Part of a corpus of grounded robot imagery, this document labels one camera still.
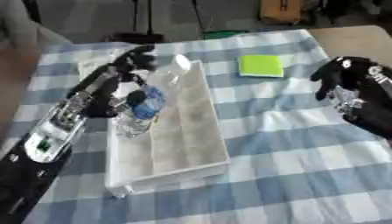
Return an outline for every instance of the green sponge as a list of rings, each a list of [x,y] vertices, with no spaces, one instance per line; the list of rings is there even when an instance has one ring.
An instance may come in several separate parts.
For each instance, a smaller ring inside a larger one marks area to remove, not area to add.
[[[284,77],[284,70],[278,56],[244,55],[239,58],[240,76]]]

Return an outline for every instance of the plastic water bottle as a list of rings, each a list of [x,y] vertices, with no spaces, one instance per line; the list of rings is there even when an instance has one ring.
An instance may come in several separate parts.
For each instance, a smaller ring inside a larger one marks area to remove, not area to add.
[[[183,55],[176,55],[169,66],[160,67],[147,78],[142,87],[145,100],[122,112],[116,119],[117,132],[126,137],[135,137],[147,131],[154,117],[167,104],[176,101],[181,89],[180,80],[191,69],[191,62]]]
[[[174,56],[170,65],[161,66],[147,77],[147,83],[164,93],[166,106],[176,103],[177,95],[181,91],[181,80],[191,70],[192,63],[184,55]]]

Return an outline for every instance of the white plastic tray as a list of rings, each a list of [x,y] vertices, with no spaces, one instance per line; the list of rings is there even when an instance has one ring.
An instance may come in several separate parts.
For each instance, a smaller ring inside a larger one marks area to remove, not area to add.
[[[161,111],[149,132],[119,136],[109,122],[106,187],[116,196],[225,171],[229,164],[202,63],[192,63],[178,103]],[[121,85],[128,93],[131,86]]]

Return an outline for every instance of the chair leg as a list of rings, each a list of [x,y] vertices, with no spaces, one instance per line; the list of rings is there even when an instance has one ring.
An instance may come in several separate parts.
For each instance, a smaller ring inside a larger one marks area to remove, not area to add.
[[[31,20],[38,24],[42,24],[37,0],[22,0],[22,2],[24,3],[24,6],[26,7],[27,12],[29,13]]]

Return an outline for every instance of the blue checkered tablecloth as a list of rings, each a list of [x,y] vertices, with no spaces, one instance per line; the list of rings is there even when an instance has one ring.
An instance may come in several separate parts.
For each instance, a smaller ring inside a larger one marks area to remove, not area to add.
[[[50,48],[4,148],[78,82],[77,62],[129,48]],[[327,101],[314,99],[319,84],[309,77],[327,56],[307,31],[162,44],[158,63],[176,53],[204,63],[232,158],[226,174],[114,199],[104,187],[107,123],[93,120],[25,223],[392,223],[391,151],[385,141],[344,122]],[[285,77],[239,77],[236,61],[244,54],[279,55]]]

